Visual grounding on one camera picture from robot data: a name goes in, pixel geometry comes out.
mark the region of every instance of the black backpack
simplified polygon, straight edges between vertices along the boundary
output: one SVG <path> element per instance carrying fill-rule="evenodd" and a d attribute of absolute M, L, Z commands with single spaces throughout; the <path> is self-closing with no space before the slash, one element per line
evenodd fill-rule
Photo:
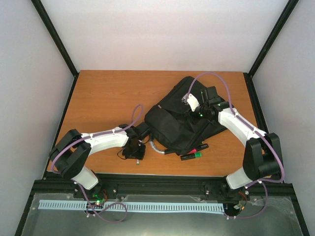
<path fill-rule="evenodd" d="M 188 118 L 190 106 L 182 102 L 182 98 L 193 80 L 191 76 L 183 78 L 144 118 L 152 137 L 177 155 L 187 154 L 207 138 L 226 130 L 217 121 L 197 119 L 192 122 Z M 192 86 L 191 94 L 197 98 L 199 104 L 202 104 L 201 89 L 205 88 L 198 81 Z"/>

